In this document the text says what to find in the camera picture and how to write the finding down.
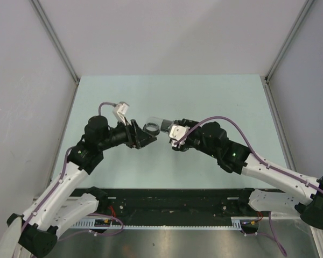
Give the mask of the grey tee pipe fitting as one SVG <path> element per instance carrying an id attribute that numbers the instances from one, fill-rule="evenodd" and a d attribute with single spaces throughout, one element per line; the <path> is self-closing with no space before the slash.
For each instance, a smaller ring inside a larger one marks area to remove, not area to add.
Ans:
<path id="1" fill-rule="evenodd" d="M 163 133 L 169 134 L 172 125 L 173 125 L 173 121 L 163 119 L 161 121 L 160 131 L 163 132 Z"/>

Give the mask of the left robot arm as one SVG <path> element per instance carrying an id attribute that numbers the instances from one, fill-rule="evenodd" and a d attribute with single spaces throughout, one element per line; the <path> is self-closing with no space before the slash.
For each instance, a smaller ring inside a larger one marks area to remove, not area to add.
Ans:
<path id="1" fill-rule="evenodd" d="M 157 135 L 158 131 L 140 128 L 135 120 L 123 119 L 116 127 L 111 127 L 106 117 L 91 117 L 80 141 L 67 150 L 58 177 L 28 209 L 22 214 L 12 214 L 7 220 L 8 224 L 17 218 L 21 220 L 17 243 L 35 257 L 45 257 L 77 221 L 91 213 L 104 214 L 108 201 L 102 195 L 97 196 L 98 191 L 94 188 L 64 212 L 60 210 L 77 186 L 103 160 L 104 151 L 119 145 L 141 149 L 155 142 Z"/>

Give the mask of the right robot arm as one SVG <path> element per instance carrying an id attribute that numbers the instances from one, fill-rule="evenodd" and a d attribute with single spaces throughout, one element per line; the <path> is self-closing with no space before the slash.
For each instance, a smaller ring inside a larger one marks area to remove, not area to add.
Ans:
<path id="1" fill-rule="evenodd" d="M 168 135 L 175 151 L 194 148 L 215 158 L 228 173 L 255 178 L 277 189 L 276 192 L 248 190 L 237 202 L 242 215 L 249 216 L 255 211 L 289 214 L 323 230 L 323 176 L 300 174 L 268 161 L 249 142 L 242 145 L 230 140 L 216 117 L 201 122 L 175 120 L 168 126 Z"/>

